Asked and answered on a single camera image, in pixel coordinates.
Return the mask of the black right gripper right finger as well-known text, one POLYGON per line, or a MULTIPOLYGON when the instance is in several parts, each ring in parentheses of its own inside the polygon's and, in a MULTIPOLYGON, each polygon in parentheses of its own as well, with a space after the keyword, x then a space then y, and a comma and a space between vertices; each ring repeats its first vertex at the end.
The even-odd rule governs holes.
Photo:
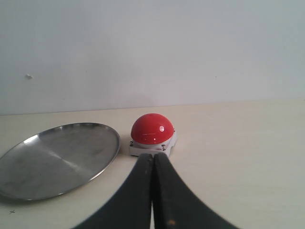
POLYGON ((183 182, 164 153, 155 154, 152 205, 156 229, 235 229, 183 182))

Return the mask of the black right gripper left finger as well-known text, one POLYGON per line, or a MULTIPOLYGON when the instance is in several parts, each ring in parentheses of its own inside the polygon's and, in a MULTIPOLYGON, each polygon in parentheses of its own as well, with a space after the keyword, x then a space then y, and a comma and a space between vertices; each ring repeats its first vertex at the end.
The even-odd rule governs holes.
POLYGON ((149 229, 153 156, 142 154, 115 194, 76 229, 149 229))

